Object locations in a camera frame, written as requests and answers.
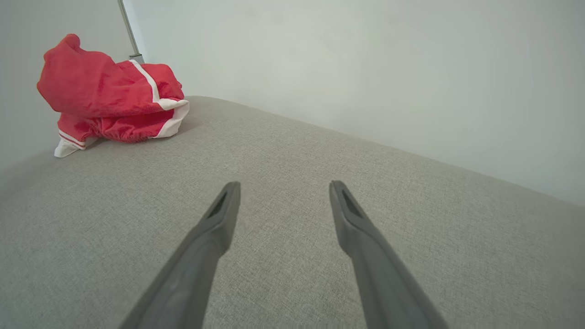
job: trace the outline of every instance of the red jacket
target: red jacket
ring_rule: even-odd
[[[189,112],[181,84],[164,64],[114,63],[80,48],[67,35],[44,55],[37,89],[61,113],[55,156],[85,149],[98,138],[135,143],[177,133]]]

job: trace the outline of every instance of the textured gray cloth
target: textured gray cloth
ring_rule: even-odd
[[[585,320],[583,208],[213,98],[179,134],[5,172],[0,327],[115,328],[222,186],[242,182],[207,326],[365,326],[328,183],[343,180],[452,327]]]

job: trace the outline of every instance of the white wall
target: white wall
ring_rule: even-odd
[[[82,48],[115,61],[133,53],[116,0],[0,4],[0,170],[57,146],[59,116],[36,83],[44,53],[68,33],[79,35]]]
[[[130,0],[186,94],[585,204],[585,2]]]

